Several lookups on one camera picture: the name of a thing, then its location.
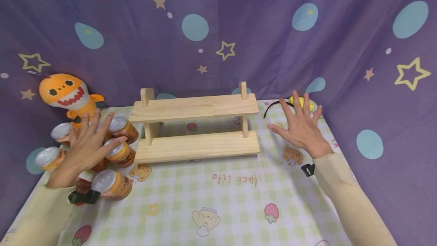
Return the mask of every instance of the finger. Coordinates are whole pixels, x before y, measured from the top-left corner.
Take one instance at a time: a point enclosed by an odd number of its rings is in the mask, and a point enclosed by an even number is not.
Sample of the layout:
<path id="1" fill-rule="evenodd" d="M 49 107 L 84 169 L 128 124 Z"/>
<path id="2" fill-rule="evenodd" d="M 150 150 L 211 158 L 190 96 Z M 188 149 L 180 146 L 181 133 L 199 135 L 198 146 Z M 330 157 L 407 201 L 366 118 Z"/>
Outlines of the finger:
<path id="1" fill-rule="evenodd" d="M 314 123 L 315 125 L 316 125 L 317 122 L 319 121 L 320 116 L 322 116 L 322 105 L 319 105 L 319 106 L 317 107 L 317 111 L 314 112 L 314 114 L 313 114 L 313 123 Z"/>
<path id="2" fill-rule="evenodd" d="M 99 121 L 100 121 L 100 108 L 96 108 L 90 123 L 90 127 L 88 128 L 88 132 L 86 133 L 87 137 L 91 137 L 96 133 L 97 126 L 99 125 Z"/>
<path id="3" fill-rule="evenodd" d="M 303 115 L 310 118 L 310 96 L 308 93 L 303 94 Z"/>
<path id="4" fill-rule="evenodd" d="M 77 134 L 74 126 L 71 126 L 68 136 L 70 137 L 70 146 L 73 146 L 74 143 L 77 141 Z"/>
<path id="5" fill-rule="evenodd" d="M 102 155 L 104 155 L 104 157 L 109 154 L 109 152 L 116 148 L 117 146 L 121 145 L 122 143 L 127 141 L 127 137 L 122 136 L 122 137 L 118 137 L 115 140 L 112 140 L 111 142 L 109 142 L 107 145 L 101 146 L 99 148 L 99 153 L 101 153 Z"/>
<path id="6" fill-rule="evenodd" d="M 299 101 L 299 94 L 296 90 L 293 90 L 293 100 L 294 100 L 294 110 L 296 110 L 296 115 L 302 114 L 302 108 Z"/>
<path id="7" fill-rule="evenodd" d="M 281 136 L 283 139 L 285 139 L 285 137 L 288 136 L 287 130 L 285 130 L 284 128 L 280 128 L 279 126 L 274 125 L 272 123 L 269 123 L 267 125 L 267 128 L 273 131 L 274 133 L 278 134 L 279 136 Z"/>
<path id="8" fill-rule="evenodd" d="M 81 118 L 80 133 L 77 140 L 82 140 L 84 138 L 84 136 L 88 132 L 89 122 L 90 122 L 90 115 L 88 113 L 85 113 Z"/>
<path id="9" fill-rule="evenodd" d="M 106 116 L 105 120 L 103 121 L 103 123 L 101 123 L 99 130 L 96 133 L 99 137 L 102 138 L 102 140 L 105 137 L 106 133 L 108 132 L 109 125 L 110 122 L 112 121 L 112 118 L 114 118 L 114 112 L 110 112 L 108 116 Z"/>
<path id="10" fill-rule="evenodd" d="M 294 115 L 291 112 L 290 106 L 284 101 L 284 99 L 279 98 L 279 103 L 281 104 L 282 111 L 284 111 L 285 117 L 287 118 L 288 125 L 293 121 Z"/>

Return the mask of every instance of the checkered tablecloth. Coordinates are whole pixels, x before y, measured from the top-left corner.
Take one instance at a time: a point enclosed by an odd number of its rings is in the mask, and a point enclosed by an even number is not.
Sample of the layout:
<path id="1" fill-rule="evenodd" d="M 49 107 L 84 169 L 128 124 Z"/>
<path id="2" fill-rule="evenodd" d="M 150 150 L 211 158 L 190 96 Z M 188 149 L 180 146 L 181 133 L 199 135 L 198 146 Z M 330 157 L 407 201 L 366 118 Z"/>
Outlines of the checkered tablecloth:
<path id="1" fill-rule="evenodd" d="M 311 163 L 310 156 L 299 149 L 300 164 L 283 159 L 284 148 L 298 148 L 267 129 L 268 123 L 287 128 L 280 105 L 263 119 L 274 101 L 258 101 L 259 114 L 248 118 L 249 129 L 258 135 L 258 155 L 154 163 L 147 173 L 137 165 L 120 169 L 135 180 L 130 195 L 76 207 L 59 245 L 74 245 L 77 238 L 89 246 L 350 245 L 316 178 L 300 169 Z M 108 108 L 104 113 L 128 117 L 130 109 Z M 341 154 L 323 117 L 319 128 Z M 231 117 L 164 123 L 159 136 L 239 130 L 238 117 Z"/>

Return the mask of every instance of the shark toy eye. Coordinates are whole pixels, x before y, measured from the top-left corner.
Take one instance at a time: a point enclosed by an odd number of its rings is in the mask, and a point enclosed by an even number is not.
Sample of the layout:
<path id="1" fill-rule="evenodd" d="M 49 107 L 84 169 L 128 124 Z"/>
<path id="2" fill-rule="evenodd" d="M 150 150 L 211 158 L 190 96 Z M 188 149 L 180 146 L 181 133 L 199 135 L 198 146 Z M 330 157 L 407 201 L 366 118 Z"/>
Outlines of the shark toy eye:
<path id="1" fill-rule="evenodd" d="M 49 94 L 50 94 L 51 96 L 56 96 L 58 93 L 57 93 L 57 91 L 55 91 L 55 90 L 49 90 Z"/>

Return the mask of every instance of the orange plush shark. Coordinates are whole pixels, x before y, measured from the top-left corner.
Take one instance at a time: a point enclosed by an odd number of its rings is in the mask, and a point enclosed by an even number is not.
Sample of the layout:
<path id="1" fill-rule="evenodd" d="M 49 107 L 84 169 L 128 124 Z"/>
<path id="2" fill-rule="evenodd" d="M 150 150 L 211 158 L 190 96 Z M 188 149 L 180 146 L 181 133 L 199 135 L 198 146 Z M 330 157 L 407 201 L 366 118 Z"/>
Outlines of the orange plush shark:
<path id="1" fill-rule="evenodd" d="M 58 73 L 44 78 L 39 85 L 41 99 L 52 107 L 66 108 L 67 117 L 76 119 L 96 110 L 96 102 L 105 99 L 99 94 L 89 94 L 86 84 L 78 77 Z"/>

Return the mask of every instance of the purple backdrop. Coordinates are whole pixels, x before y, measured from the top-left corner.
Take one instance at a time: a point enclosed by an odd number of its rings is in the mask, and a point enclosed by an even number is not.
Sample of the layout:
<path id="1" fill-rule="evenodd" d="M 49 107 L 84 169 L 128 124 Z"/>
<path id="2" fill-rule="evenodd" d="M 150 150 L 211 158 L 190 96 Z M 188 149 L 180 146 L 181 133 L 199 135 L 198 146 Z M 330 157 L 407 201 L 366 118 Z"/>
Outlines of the purple backdrop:
<path id="1" fill-rule="evenodd" d="M 40 99 L 41 77 L 27 73 L 35 69 L 23 69 L 18 54 L 38 53 L 50 64 L 43 73 L 74 74 L 110 106 L 132 105 L 141 87 L 207 96 L 229 94 L 239 81 L 258 99 L 288 97 L 317 78 L 311 86 L 319 88 L 310 90 L 319 91 L 310 96 L 324 105 L 357 180 L 397 243 L 435 244 L 437 0 L 0 4 L 0 171 L 6 181 L 0 235 L 39 178 L 26 168 L 27 157 L 52 145 L 49 131 L 68 121 L 65 110 Z"/>

